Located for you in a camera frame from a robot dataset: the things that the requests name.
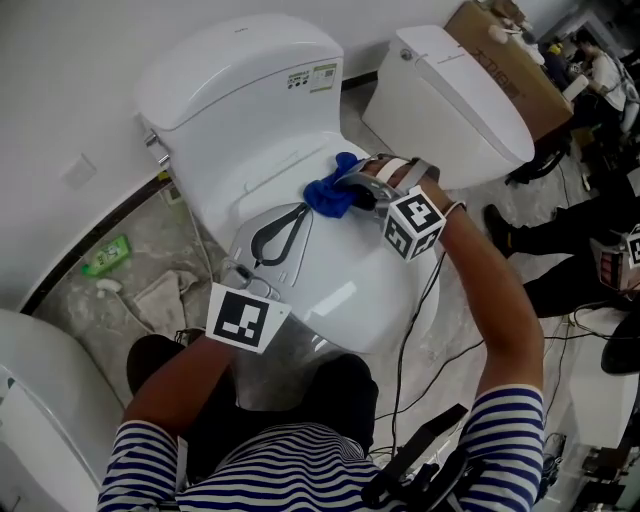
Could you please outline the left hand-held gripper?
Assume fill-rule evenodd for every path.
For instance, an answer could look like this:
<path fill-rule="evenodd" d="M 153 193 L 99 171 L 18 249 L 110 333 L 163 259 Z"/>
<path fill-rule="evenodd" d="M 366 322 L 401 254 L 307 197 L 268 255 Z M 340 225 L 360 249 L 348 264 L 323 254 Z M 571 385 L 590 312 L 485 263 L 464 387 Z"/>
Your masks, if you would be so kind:
<path fill-rule="evenodd" d="M 251 240 L 255 267 L 282 264 L 293 246 L 310 208 L 299 203 L 292 211 L 257 230 Z M 264 246 L 286 226 L 293 224 L 288 238 L 275 259 L 263 255 Z M 214 341 L 262 354 L 291 313 L 267 281 L 254 275 L 231 258 L 220 264 L 218 280 L 211 285 L 205 335 Z"/>

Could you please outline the person's right hand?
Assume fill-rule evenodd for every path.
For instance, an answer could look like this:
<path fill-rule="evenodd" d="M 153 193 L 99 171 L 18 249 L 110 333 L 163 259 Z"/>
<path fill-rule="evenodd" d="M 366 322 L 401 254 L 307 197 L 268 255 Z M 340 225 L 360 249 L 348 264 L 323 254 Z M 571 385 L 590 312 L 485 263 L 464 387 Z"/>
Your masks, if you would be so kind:
<path fill-rule="evenodd" d="M 382 158 L 369 161 L 362 168 L 362 172 L 396 188 L 412 167 L 409 161 L 399 158 Z"/>

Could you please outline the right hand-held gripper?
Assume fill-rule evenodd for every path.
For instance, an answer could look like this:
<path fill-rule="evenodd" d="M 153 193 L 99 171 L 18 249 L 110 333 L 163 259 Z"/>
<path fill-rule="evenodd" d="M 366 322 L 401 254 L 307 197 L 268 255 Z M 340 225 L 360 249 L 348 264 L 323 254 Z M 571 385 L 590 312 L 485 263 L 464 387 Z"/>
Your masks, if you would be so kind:
<path fill-rule="evenodd" d="M 371 160 L 382 158 L 399 158 L 413 165 L 396 188 L 363 172 Z M 422 178 L 436 181 L 439 176 L 440 170 L 421 158 L 374 155 L 357 160 L 335 184 L 356 184 L 349 187 L 351 205 L 379 224 L 384 244 L 411 262 L 433 247 L 445 226 L 445 215 L 420 186 Z"/>

